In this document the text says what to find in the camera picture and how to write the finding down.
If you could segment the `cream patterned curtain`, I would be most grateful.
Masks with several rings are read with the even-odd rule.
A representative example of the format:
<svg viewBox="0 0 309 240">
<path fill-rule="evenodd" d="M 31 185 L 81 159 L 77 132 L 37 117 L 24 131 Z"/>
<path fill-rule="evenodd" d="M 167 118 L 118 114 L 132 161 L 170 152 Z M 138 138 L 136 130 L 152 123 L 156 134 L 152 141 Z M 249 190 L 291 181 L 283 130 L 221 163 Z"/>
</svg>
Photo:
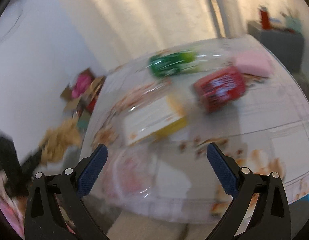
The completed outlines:
<svg viewBox="0 0 309 240">
<path fill-rule="evenodd" d="M 293 0 L 60 0 L 99 63 L 111 69 L 146 53 L 184 43 L 239 37 L 259 7 L 283 20 Z"/>
</svg>

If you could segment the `brown paper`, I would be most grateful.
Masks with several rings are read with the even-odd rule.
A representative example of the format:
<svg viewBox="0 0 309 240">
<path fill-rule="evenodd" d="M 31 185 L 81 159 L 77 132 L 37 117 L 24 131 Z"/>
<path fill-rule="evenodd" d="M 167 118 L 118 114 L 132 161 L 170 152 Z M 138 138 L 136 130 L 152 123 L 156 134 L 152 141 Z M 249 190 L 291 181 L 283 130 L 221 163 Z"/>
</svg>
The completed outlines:
<svg viewBox="0 0 309 240">
<path fill-rule="evenodd" d="M 78 118 L 69 118 L 64 120 L 60 126 L 46 130 L 39 143 L 39 148 L 42 150 L 41 164 L 57 163 L 63 159 L 70 146 L 81 147 L 82 136 L 77 122 Z"/>
</svg>

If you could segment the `red thermos bottle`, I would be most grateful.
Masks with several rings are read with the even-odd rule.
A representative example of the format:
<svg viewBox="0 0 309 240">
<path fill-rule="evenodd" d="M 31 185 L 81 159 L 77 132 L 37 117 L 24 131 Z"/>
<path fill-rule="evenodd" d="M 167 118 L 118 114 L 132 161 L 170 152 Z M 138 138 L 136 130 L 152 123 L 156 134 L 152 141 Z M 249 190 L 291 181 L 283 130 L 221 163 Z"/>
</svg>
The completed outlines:
<svg viewBox="0 0 309 240">
<path fill-rule="evenodd" d="M 261 18 L 261 25 L 264 30 L 271 29 L 270 21 L 269 21 L 269 14 L 266 7 L 261 6 L 260 10 L 260 18 Z"/>
</svg>

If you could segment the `red drink can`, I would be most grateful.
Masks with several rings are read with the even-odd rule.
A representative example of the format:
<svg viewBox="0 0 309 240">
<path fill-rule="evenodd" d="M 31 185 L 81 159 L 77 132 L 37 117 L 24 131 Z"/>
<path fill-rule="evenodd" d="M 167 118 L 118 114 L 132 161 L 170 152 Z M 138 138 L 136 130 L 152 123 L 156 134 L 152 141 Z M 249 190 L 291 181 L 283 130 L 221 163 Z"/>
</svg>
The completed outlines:
<svg viewBox="0 0 309 240">
<path fill-rule="evenodd" d="M 202 77 L 193 88 L 206 112 L 211 113 L 241 98 L 246 92 L 246 83 L 242 73 L 230 66 Z"/>
</svg>

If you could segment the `pink plush toy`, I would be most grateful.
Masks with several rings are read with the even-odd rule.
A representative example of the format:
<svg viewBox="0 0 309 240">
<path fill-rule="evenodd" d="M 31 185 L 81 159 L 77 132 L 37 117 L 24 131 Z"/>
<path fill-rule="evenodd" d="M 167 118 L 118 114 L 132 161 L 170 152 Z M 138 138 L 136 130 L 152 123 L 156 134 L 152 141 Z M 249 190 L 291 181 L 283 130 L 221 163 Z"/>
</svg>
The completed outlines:
<svg viewBox="0 0 309 240">
<path fill-rule="evenodd" d="M 80 74 L 71 90 L 71 98 L 79 98 L 91 85 L 93 77 L 89 74 Z"/>
</svg>

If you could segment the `green plastic bottle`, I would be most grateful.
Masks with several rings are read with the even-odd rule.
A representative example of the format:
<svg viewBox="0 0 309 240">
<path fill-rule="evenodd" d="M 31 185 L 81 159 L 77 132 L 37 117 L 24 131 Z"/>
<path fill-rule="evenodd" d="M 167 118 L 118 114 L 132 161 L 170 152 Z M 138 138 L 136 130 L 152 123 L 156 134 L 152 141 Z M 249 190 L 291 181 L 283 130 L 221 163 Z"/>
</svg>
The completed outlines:
<svg viewBox="0 0 309 240">
<path fill-rule="evenodd" d="M 228 56 L 215 51 L 165 51 L 149 58 L 147 68 L 157 78 L 208 72 L 227 64 Z"/>
</svg>

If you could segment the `grey cabinet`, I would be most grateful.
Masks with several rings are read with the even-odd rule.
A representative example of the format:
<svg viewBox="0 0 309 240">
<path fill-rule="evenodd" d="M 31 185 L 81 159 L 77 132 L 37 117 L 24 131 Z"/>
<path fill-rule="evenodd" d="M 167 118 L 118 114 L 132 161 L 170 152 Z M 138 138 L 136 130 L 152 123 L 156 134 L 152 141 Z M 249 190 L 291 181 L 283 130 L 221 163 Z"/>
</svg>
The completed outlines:
<svg viewBox="0 0 309 240">
<path fill-rule="evenodd" d="M 263 30 L 255 21 L 247 23 L 248 34 L 263 44 L 291 73 L 301 70 L 305 39 L 300 33 L 276 29 Z"/>
</svg>

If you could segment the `white yellow medicine box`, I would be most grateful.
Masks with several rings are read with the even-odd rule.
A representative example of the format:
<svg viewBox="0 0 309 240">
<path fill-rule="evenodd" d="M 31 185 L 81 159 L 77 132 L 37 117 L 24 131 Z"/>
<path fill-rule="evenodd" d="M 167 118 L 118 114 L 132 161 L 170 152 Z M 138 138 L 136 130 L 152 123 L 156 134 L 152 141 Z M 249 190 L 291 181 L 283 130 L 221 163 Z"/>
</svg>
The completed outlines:
<svg viewBox="0 0 309 240">
<path fill-rule="evenodd" d="M 166 138 L 188 125 L 187 113 L 173 94 L 132 107 L 123 117 L 123 138 L 128 146 Z"/>
</svg>

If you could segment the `floral tablecloth table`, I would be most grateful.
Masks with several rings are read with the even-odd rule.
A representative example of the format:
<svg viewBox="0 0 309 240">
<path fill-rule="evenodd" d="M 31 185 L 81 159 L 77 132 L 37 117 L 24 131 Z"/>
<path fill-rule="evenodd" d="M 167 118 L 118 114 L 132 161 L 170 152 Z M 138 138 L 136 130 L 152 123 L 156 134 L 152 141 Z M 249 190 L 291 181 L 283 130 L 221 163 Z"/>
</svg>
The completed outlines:
<svg viewBox="0 0 309 240">
<path fill-rule="evenodd" d="M 211 223 L 231 202 L 206 157 L 214 141 L 225 154 L 253 172 L 278 172 L 289 203 L 309 194 L 309 101 L 293 76 L 274 57 L 272 77 L 252 85 L 240 100 L 206 114 L 192 84 L 200 73 L 173 78 L 172 90 L 187 107 L 189 124 L 159 142 L 141 142 L 158 151 L 154 187 L 140 200 L 122 204 L 107 200 L 97 178 L 91 195 L 109 206 L 142 216 L 177 223 Z M 111 148 L 123 148 L 123 132 Z"/>
</svg>

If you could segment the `clear plastic bag red print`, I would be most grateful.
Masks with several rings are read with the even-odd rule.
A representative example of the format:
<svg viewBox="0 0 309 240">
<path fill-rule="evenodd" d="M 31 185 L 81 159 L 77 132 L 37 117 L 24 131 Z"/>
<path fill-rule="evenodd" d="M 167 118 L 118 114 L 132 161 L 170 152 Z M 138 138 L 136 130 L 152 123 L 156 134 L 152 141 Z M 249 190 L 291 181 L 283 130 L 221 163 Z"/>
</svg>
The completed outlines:
<svg viewBox="0 0 309 240">
<path fill-rule="evenodd" d="M 109 149 L 100 175 L 103 196 L 118 204 L 147 197 L 154 187 L 157 161 L 158 151 L 151 145 Z"/>
</svg>

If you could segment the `cardboard box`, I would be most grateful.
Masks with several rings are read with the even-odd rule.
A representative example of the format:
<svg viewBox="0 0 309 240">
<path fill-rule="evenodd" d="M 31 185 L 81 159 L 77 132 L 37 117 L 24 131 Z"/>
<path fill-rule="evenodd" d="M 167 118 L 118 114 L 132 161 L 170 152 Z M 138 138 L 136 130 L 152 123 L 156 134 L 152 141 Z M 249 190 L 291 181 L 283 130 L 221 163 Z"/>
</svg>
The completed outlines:
<svg viewBox="0 0 309 240">
<path fill-rule="evenodd" d="M 90 68 L 80 72 L 60 95 L 65 101 L 63 112 L 78 113 L 79 116 L 84 111 L 91 114 L 105 80 L 105 75 L 96 76 Z"/>
</svg>

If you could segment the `teal chopstick holder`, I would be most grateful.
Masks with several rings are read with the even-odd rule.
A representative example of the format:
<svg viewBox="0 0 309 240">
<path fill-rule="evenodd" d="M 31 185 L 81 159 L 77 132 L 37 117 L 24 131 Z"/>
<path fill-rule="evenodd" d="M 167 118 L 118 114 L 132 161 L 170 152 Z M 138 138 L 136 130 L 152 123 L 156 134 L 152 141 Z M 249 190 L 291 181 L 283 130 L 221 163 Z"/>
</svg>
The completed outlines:
<svg viewBox="0 0 309 240">
<path fill-rule="evenodd" d="M 281 15 L 285 19 L 285 26 L 287 29 L 294 31 L 296 33 L 302 33 L 302 23 L 299 18 L 293 17 L 293 15 L 289 13 L 281 12 Z"/>
</svg>

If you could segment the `pink mesh sponge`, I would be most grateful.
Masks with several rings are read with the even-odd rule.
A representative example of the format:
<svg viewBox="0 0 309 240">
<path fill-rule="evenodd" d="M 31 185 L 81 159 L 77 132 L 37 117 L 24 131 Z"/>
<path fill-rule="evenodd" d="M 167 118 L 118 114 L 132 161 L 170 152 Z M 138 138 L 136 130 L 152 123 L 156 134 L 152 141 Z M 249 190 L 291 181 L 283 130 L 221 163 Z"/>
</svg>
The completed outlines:
<svg viewBox="0 0 309 240">
<path fill-rule="evenodd" d="M 230 58 L 230 62 L 242 74 L 269 78 L 273 73 L 270 58 L 262 51 L 240 51 Z"/>
</svg>

